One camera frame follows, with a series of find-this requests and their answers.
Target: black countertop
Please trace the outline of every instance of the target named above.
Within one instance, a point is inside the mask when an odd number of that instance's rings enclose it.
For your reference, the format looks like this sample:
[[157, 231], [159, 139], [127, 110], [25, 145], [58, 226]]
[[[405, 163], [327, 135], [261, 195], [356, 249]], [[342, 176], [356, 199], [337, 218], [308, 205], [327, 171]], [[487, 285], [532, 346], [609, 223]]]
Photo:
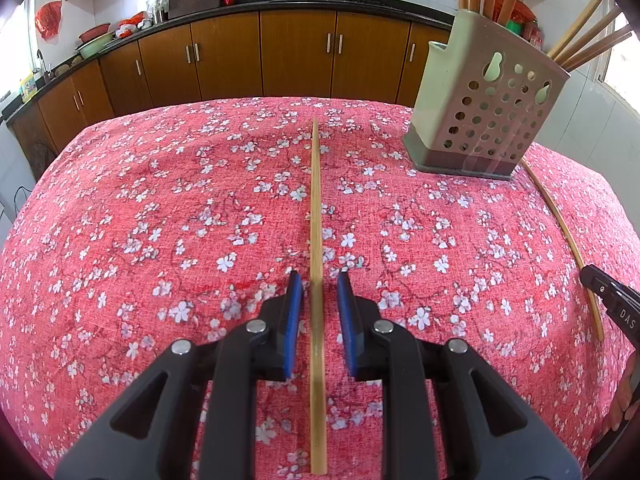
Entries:
[[441, 12], [431, 7], [425, 7], [418, 4], [412, 4], [404, 0], [386, 0], [385, 4], [376, 4], [372, 2], [356, 2], [353, 0], [237, 0], [235, 5], [228, 7], [219, 7], [217, 9], [203, 10], [202, 12], [194, 12], [180, 18], [167, 20], [153, 27], [140, 30], [132, 34], [128, 38], [122, 40], [114, 40], [108, 43], [104, 49], [97, 54], [83, 60], [67, 70], [63, 75], [55, 78], [51, 82], [44, 85], [37, 94], [29, 101], [21, 105], [7, 117], [2, 119], [10, 124], [23, 110], [29, 105], [36, 102], [40, 97], [47, 93], [51, 88], [56, 86], [64, 78], [71, 75], [76, 70], [82, 68], [86, 64], [98, 59], [112, 50], [121, 46], [137, 41], [140, 38], [155, 34], [168, 28], [177, 27], [186, 23], [197, 22], [198, 20], [206, 20], [207, 18], [215, 18], [217, 16], [225, 16], [227, 14], [236, 14], [238, 12], [252, 12], [256, 10], [281, 10], [281, 9], [326, 9], [341, 10], [343, 12], [359, 12], [361, 14], [371, 14], [373, 16], [382, 16], [384, 18], [393, 18], [396, 20], [404, 20], [406, 22], [421, 23], [431, 27], [442, 28], [443, 30], [451, 30], [454, 17], [446, 12]]

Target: wooden cabinet door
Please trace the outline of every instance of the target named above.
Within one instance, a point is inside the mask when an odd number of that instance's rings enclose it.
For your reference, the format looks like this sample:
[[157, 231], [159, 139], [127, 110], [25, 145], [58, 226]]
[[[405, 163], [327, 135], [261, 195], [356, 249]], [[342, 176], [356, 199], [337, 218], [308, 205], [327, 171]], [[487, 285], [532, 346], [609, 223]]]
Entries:
[[411, 24], [409, 41], [404, 54], [398, 99], [396, 100], [399, 105], [411, 107], [415, 105], [415, 98], [418, 95], [424, 73], [424, 65], [427, 63], [430, 41], [447, 43], [449, 33], [441, 28], [429, 27], [429, 25]]
[[191, 23], [203, 100], [262, 95], [257, 12]]
[[100, 66], [117, 117], [153, 107], [137, 41], [102, 56]]
[[59, 152], [86, 126], [70, 77], [47, 91], [38, 100], [38, 106]]
[[335, 35], [331, 97], [395, 103], [409, 23], [338, 12]]
[[189, 24], [138, 40], [155, 107], [200, 101]]
[[334, 31], [334, 10], [261, 12], [264, 95], [329, 97]]
[[37, 104], [27, 106], [9, 126], [38, 180], [58, 154]]
[[113, 109], [107, 95], [107, 89], [104, 87], [98, 61], [94, 60], [83, 66], [71, 77], [74, 80], [80, 109], [87, 126], [113, 119]]

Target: triangular cutout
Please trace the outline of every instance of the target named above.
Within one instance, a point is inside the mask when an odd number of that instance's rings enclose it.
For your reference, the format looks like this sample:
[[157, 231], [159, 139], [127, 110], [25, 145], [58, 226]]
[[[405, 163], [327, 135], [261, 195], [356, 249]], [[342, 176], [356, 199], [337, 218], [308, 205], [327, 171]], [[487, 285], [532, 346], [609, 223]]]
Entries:
[[471, 372], [471, 378], [480, 397], [484, 418], [493, 436], [522, 430], [527, 425], [526, 418], [511, 406], [511, 403], [486, 377], [474, 370]]
[[146, 438], [167, 377], [167, 374], [162, 372], [137, 397], [131, 399], [129, 405], [111, 420], [111, 429], [139, 440]]

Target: red floral tablecloth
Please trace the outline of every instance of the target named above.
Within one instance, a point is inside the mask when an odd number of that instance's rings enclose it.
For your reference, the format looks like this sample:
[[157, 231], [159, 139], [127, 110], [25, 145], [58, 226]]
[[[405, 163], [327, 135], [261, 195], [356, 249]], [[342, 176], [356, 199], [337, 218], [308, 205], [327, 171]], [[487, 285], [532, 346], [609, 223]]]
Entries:
[[[308, 278], [315, 116], [329, 475], [379, 478], [382, 445], [380, 385], [355, 384], [343, 364], [341, 269], [415, 335], [466, 338], [584, 461], [630, 345], [606, 317], [596, 342], [574, 258], [526, 172], [416, 173], [401, 143], [409, 108], [255, 98], [91, 126], [20, 212], [2, 249], [0, 404], [50, 474], [173, 340], [216, 340], [291, 269]], [[538, 145], [527, 159], [584, 259], [640, 283], [640, 242], [606, 181]], [[308, 476], [308, 326], [305, 304], [292, 380], [258, 388], [260, 479]]]

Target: tablecloth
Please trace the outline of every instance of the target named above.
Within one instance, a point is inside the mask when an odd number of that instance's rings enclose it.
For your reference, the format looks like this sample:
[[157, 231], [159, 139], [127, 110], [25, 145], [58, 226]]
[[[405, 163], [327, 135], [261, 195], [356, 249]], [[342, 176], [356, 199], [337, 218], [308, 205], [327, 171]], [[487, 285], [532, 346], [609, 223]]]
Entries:
[[[308, 280], [313, 117], [330, 478], [379, 478], [382, 446], [380, 384], [355, 383], [344, 367], [341, 269], [416, 336], [467, 339], [583, 463], [631, 346], [606, 316], [596, 342], [574, 257], [526, 172], [510, 182], [417, 173], [401, 143], [411, 113], [219, 100], [79, 134], [2, 248], [0, 406], [43, 468], [52, 474], [173, 340], [217, 340], [283, 293], [291, 269]], [[536, 144], [526, 157], [584, 259], [640, 283], [640, 241], [606, 181]], [[308, 327], [305, 300], [293, 377], [258, 387], [259, 479], [310, 476]]]

